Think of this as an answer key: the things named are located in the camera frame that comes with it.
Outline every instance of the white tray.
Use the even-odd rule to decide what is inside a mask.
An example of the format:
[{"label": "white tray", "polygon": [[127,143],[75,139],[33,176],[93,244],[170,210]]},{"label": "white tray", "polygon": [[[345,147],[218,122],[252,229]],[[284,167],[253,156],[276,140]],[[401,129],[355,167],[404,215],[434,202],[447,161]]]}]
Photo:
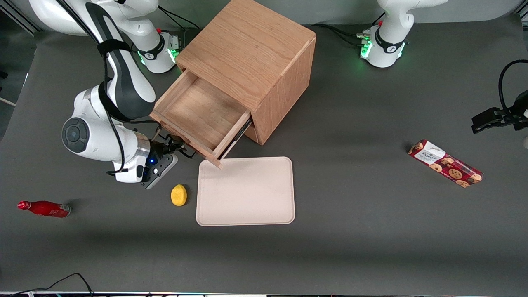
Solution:
[{"label": "white tray", "polygon": [[200,164],[196,222],[201,226],[276,225],[295,219],[287,157],[224,159]]}]

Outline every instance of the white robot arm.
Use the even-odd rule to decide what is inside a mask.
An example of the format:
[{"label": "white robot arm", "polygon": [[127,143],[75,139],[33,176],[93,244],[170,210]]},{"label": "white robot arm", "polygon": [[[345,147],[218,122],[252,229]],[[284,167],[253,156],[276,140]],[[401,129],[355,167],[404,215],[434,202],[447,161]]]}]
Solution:
[{"label": "white robot arm", "polygon": [[[34,9],[39,11],[36,7],[42,2],[31,1]],[[147,3],[141,0],[127,2]],[[77,155],[99,161],[112,161],[115,170],[109,173],[115,175],[117,181],[141,182],[144,188],[151,188],[177,162],[173,153],[184,150],[183,141],[171,138],[162,144],[124,127],[122,122],[148,116],[153,110],[156,94],[152,86],[139,71],[130,48],[123,41],[116,23],[106,9],[89,0],[57,0],[57,3],[85,34],[98,43],[98,50],[105,62],[105,73],[107,64],[114,71],[112,79],[107,78],[106,74],[103,83],[76,96],[74,112],[63,125],[64,145]],[[64,18],[59,23],[68,24],[64,22]],[[153,63],[150,65],[156,69],[170,69],[174,66],[173,58],[167,61],[159,54],[162,52],[159,45],[163,44],[165,37],[158,34],[151,23],[145,29],[148,32],[145,32],[144,37],[135,35],[134,38],[142,40],[140,43],[144,46],[151,42],[150,49],[154,43],[158,46],[154,47],[155,51],[150,50],[151,53],[158,53],[153,54]],[[73,32],[75,27],[67,25],[65,31]]]},{"label": "white robot arm", "polygon": [[[115,26],[132,40],[149,71],[163,73],[176,63],[174,55],[180,43],[177,36],[158,33],[145,16],[158,8],[158,0],[69,0],[69,5],[92,2],[101,6]],[[70,35],[86,35],[86,32],[56,0],[30,0],[37,17],[50,28]]]},{"label": "white robot arm", "polygon": [[385,19],[381,26],[374,25],[360,34],[360,37],[366,38],[360,57],[380,68],[393,65],[401,56],[405,37],[414,25],[414,15],[409,10],[433,7],[447,1],[378,0],[378,4],[385,10]]}]

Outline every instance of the cookie box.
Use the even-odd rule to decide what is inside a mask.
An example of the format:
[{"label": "cookie box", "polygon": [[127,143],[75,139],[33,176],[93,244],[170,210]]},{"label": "cookie box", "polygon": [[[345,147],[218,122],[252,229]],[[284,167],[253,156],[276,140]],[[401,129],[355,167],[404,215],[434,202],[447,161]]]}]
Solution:
[{"label": "cookie box", "polygon": [[456,182],[462,188],[467,188],[482,180],[482,172],[447,154],[425,139],[415,144],[409,151],[409,155]]}]

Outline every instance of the green led light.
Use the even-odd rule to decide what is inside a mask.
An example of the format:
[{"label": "green led light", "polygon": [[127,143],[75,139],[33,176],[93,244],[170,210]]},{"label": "green led light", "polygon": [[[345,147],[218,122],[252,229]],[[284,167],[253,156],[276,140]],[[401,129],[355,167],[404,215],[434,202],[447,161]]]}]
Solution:
[{"label": "green led light", "polygon": [[403,52],[403,48],[405,47],[405,43],[401,45],[400,53],[398,54],[398,58],[401,57],[401,53]]},{"label": "green led light", "polygon": [[361,50],[361,56],[366,59],[366,57],[369,56],[370,49],[372,48],[372,41],[367,42],[367,44],[365,44],[363,48],[364,49]]},{"label": "green led light", "polygon": [[171,56],[172,62],[176,63],[176,56],[180,54],[180,51],[167,49],[167,52]]},{"label": "green led light", "polygon": [[137,51],[137,54],[139,55],[139,58],[141,59],[141,64],[145,65],[145,61],[143,61],[143,57],[141,56],[139,51]]}]

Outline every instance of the white label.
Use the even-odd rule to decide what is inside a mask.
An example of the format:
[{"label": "white label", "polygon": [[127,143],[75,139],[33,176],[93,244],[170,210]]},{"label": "white label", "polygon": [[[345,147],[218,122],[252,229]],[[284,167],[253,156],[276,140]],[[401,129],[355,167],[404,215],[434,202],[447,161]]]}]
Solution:
[{"label": "white label", "polygon": [[446,152],[436,145],[427,142],[423,147],[423,150],[419,151],[414,157],[420,161],[426,162],[431,165],[436,161],[442,159],[446,155]]}]

